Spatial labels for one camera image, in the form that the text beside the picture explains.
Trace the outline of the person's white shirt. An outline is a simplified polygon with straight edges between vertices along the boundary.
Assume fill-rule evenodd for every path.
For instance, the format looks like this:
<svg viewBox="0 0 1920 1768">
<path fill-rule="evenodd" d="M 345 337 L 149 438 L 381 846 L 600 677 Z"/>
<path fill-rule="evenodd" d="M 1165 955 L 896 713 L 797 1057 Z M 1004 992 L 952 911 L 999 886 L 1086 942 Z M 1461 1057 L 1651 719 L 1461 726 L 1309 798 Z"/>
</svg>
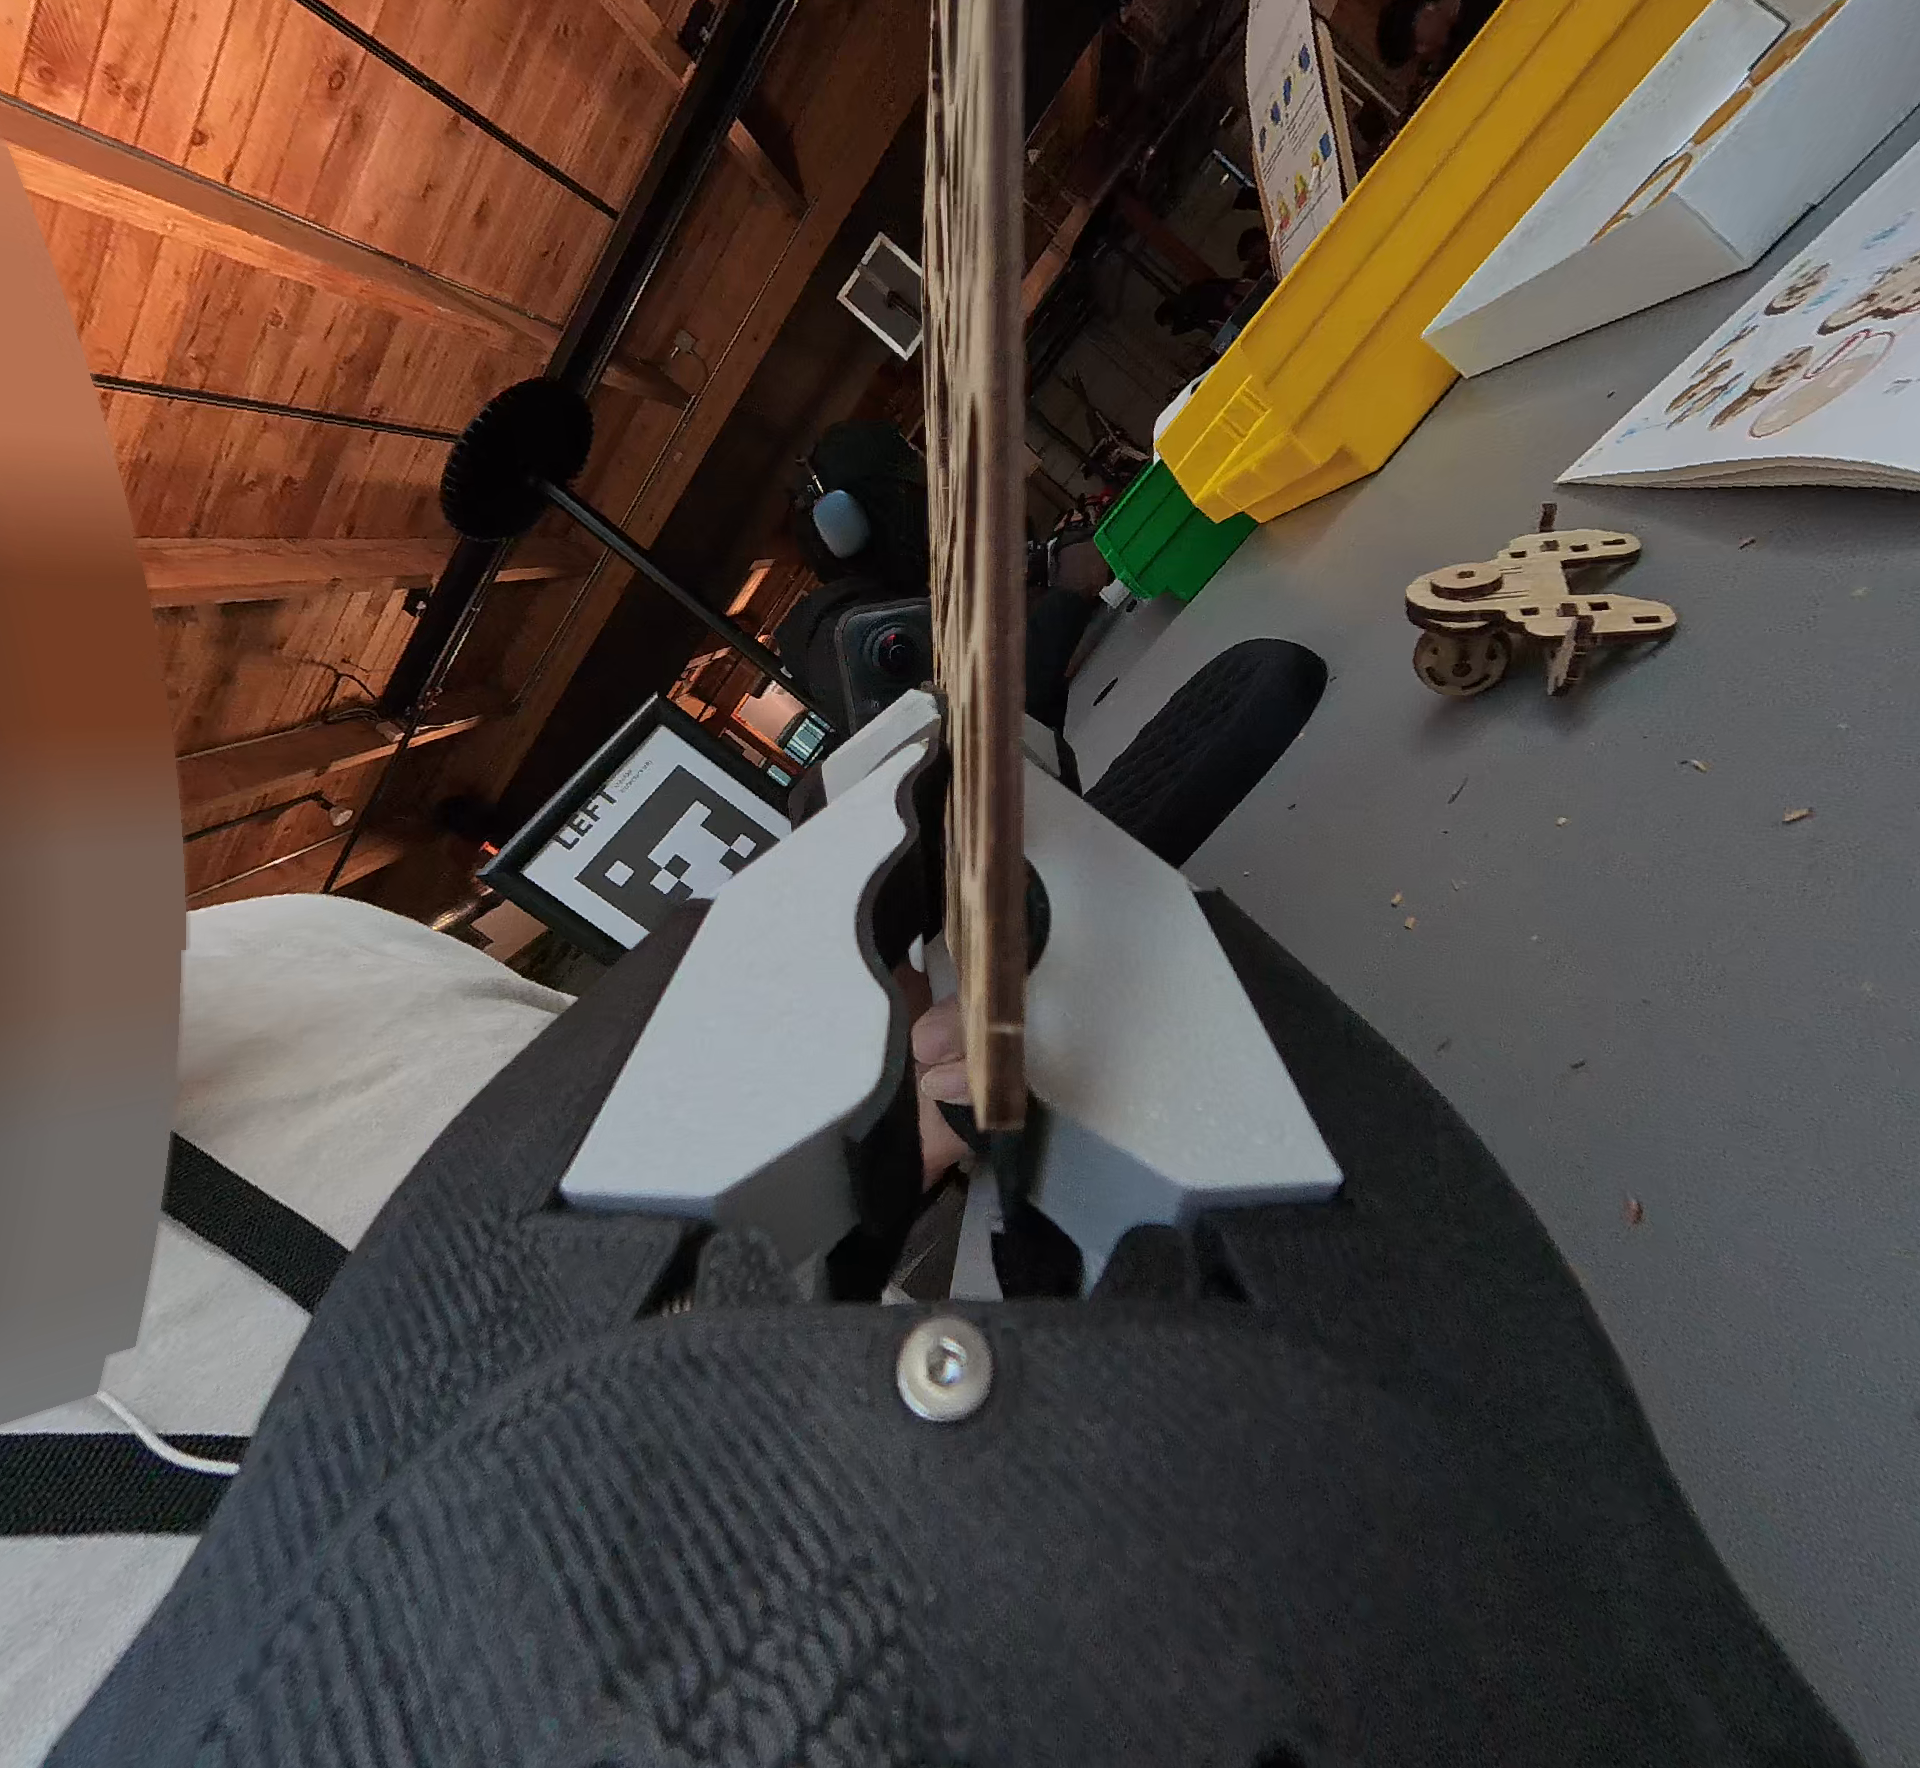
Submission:
<svg viewBox="0 0 1920 1768">
<path fill-rule="evenodd" d="M 340 896 L 187 916 L 175 1134 L 353 1250 L 452 1119 L 571 1003 Z M 42 1764 L 193 1553 L 309 1311 L 162 1218 L 99 1392 L 4 1425 L 3 1759 Z"/>
</svg>

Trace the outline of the white cardboard box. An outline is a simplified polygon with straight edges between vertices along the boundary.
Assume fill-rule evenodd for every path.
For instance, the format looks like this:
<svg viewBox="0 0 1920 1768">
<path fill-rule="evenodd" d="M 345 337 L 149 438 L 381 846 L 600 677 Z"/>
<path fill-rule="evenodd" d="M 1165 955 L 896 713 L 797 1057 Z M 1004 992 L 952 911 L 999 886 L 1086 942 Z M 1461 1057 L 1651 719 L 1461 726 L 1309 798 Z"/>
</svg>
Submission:
<svg viewBox="0 0 1920 1768">
<path fill-rule="evenodd" d="M 1451 302 L 1477 379 L 1754 267 L 1917 101 L 1917 0 L 1711 0 Z"/>
</svg>

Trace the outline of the white illustrated poster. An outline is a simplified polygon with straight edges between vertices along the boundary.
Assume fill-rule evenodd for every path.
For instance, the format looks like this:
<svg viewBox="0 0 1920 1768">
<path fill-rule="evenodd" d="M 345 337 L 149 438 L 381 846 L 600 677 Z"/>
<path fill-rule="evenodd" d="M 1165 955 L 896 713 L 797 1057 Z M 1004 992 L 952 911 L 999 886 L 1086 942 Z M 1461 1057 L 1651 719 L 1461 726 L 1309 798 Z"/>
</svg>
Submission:
<svg viewBox="0 0 1920 1768">
<path fill-rule="evenodd" d="M 1269 259 L 1284 277 L 1356 185 L 1331 31 L 1311 0 L 1248 0 L 1243 88 Z"/>
</svg>

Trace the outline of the grey desk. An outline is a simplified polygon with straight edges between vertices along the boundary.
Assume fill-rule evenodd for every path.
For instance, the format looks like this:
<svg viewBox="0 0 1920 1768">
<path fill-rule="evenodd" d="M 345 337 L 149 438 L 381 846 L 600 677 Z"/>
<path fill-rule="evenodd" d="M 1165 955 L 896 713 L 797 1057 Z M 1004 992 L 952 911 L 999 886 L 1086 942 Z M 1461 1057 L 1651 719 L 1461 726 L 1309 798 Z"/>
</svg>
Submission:
<svg viewBox="0 0 1920 1768">
<path fill-rule="evenodd" d="M 1250 637 L 1330 688 L 1197 853 L 1467 1119 L 1581 1276 L 1740 1589 L 1873 1764 L 1916 1764 L 1916 495 L 1559 473 L 1916 145 L 1764 265 L 1457 382 L 1186 606 L 1090 637 L 1100 774 Z M 1405 583 L 1618 521 L 1676 635 L 1550 698 L 1410 671 Z"/>
</svg>

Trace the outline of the green plastic bin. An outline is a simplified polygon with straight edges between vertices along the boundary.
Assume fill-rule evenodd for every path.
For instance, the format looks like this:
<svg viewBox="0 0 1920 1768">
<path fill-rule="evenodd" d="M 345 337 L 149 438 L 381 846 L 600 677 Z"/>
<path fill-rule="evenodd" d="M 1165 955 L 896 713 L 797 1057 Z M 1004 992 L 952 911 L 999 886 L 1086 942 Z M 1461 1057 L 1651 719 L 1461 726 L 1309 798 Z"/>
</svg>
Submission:
<svg viewBox="0 0 1920 1768">
<path fill-rule="evenodd" d="M 1092 540 L 1130 597 L 1189 603 L 1257 528 L 1246 512 L 1207 517 L 1155 459 L 1101 515 Z"/>
</svg>

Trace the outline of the small wooden wheeled assembly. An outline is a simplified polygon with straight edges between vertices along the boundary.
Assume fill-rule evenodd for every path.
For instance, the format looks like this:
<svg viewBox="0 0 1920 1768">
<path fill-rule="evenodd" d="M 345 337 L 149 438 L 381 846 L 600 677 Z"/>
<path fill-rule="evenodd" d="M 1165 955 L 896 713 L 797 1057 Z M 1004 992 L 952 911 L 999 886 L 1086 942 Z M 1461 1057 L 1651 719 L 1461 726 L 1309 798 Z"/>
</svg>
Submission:
<svg viewBox="0 0 1920 1768">
<path fill-rule="evenodd" d="M 1636 536 L 1614 525 L 1562 529 L 1558 507 L 1546 502 L 1535 529 L 1492 555 L 1407 584 L 1416 677 L 1441 698 L 1471 700 L 1533 655 L 1546 693 L 1572 694 L 1596 657 L 1655 648 L 1677 632 L 1674 606 L 1617 584 L 1638 555 Z"/>
</svg>

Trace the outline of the wooden puzzle parts sheet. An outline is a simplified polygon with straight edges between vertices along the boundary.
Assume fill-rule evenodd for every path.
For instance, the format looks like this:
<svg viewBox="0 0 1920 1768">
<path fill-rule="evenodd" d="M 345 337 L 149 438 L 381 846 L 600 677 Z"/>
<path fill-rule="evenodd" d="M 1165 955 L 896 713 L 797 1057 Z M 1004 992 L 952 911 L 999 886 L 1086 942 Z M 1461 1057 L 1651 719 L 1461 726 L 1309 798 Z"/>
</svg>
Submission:
<svg viewBox="0 0 1920 1768">
<path fill-rule="evenodd" d="M 944 935 L 983 1136 L 1026 1119 L 1022 0 L 931 0 L 925 459 L 951 761 Z"/>
</svg>

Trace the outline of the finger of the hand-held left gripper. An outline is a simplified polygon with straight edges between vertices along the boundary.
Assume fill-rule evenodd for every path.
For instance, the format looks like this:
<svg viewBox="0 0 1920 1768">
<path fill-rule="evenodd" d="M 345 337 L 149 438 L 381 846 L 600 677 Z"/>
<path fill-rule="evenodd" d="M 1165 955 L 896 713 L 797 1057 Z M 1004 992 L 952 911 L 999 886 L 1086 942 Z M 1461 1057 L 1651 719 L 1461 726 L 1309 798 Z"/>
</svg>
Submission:
<svg viewBox="0 0 1920 1768">
<path fill-rule="evenodd" d="M 943 697 L 912 688 L 858 728 L 824 764 L 824 812 L 891 804 L 943 753 Z"/>
</svg>

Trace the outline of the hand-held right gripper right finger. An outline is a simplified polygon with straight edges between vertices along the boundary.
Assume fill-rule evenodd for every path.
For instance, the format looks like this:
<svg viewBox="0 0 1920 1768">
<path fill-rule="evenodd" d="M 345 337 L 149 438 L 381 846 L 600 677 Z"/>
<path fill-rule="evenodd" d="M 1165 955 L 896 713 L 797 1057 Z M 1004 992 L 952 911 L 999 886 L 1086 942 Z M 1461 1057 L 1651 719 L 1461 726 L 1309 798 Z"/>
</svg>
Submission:
<svg viewBox="0 0 1920 1768">
<path fill-rule="evenodd" d="M 1341 1168 L 1184 875 L 1057 779 L 1025 783 L 1022 849 L 1049 905 L 1029 1197 L 1086 1285 L 1135 1227 L 1330 1202 Z"/>
</svg>

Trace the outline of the black round ceiling lamp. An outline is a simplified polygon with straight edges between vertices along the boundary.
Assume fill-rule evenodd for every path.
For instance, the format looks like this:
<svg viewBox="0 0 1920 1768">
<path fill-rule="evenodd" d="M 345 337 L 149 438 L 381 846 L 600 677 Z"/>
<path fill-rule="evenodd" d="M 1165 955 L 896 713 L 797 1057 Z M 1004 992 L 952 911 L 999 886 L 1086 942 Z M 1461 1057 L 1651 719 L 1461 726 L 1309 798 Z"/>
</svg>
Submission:
<svg viewBox="0 0 1920 1768">
<path fill-rule="evenodd" d="M 463 541 L 498 550 L 558 512 L 756 669 L 810 705 L 810 691 L 773 651 L 673 580 L 636 538 L 576 492 L 590 444 L 589 403 L 562 380 L 538 377 L 506 387 L 473 418 L 446 459 L 439 507 L 447 528 Z"/>
</svg>

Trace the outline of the person's left hand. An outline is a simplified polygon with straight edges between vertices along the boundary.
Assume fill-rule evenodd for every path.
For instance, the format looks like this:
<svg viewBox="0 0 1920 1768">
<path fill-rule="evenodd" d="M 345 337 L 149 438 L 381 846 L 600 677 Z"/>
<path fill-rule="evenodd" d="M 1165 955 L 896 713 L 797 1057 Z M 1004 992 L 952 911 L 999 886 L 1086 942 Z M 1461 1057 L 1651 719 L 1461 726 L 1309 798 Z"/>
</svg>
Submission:
<svg viewBox="0 0 1920 1768">
<path fill-rule="evenodd" d="M 922 1187 L 973 1159 L 973 1096 L 956 998 L 932 1003 L 911 1031 Z"/>
</svg>

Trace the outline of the white square ceiling light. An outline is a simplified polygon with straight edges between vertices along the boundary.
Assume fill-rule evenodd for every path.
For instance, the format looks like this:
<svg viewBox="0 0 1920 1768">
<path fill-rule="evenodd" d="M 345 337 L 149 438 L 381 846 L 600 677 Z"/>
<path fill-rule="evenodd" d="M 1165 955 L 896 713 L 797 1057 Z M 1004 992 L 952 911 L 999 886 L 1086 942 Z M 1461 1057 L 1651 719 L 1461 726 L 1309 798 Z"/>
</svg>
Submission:
<svg viewBox="0 0 1920 1768">
<path fill-rule="evenodd" d="M 880 230 L 834 296 L 881 349 L 907 362 L 925 342 L 925 271 L 912 253 Z"/>
</svg>

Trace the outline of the yellow plastic bin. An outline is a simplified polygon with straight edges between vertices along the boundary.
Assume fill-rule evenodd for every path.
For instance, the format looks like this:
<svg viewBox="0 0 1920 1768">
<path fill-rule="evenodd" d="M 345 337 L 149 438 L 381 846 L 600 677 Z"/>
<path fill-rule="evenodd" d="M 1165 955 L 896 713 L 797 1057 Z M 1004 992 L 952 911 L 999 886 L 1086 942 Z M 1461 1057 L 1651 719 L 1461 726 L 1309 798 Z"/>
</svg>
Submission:
<svg viewBox="0 0 1920 1768">
<path fill-rule="evenodd" d="M 1451 388 L 1427 324 L 1713 0 L 1503 0 L 1173 418 L 1211 521 L 1377 473 Z"/>
</svg>

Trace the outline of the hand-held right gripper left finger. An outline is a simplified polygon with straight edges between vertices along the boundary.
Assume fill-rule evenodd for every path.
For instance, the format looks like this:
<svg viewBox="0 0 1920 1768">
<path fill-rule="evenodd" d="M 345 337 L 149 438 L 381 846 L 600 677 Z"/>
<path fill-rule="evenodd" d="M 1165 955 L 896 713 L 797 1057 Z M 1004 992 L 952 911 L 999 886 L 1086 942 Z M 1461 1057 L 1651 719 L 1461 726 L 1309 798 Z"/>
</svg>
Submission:
<svg viewBox="0 0 1920 1768">
<path fill-rule="evenodd" d="M 559 1184 L 566 1210 L 764 1235 L 883 1295 L 920 1212 L 899 969 L 939 922 L 940 758 L 889 753 L 702 916 Z"/>
</svg>

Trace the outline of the illustrated instruction booklet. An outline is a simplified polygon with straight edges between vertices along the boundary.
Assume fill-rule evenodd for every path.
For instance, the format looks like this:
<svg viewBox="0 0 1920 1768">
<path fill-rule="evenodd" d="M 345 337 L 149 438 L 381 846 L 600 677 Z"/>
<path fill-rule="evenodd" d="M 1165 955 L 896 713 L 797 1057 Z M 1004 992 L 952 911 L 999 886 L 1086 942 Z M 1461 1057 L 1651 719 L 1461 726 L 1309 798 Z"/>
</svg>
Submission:
<svg viewBox="0 0 1920 1768">
<path fill-rule="evenodd" d="M 1917 151 L 1559 484 L 1917 486 Z"/>
</svg>

